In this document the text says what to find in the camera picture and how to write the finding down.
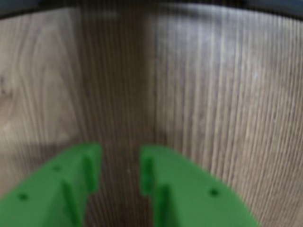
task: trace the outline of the screw hole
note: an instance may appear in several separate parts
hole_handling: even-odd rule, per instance
[[[217,197],[219,195],[218,190],[215,188],[212,188],[209,193],[210,193],[210,196],[212,196],[212,197]]]
[[[60,172],[60,171],[61,171],[61,166],[54,166],[54,167],[53,167],[53,170],[54,170],[55,172]]]
[[[26,195],[25,193],[20,194],[18,197],[22,201],[28,200],[28,195]]]

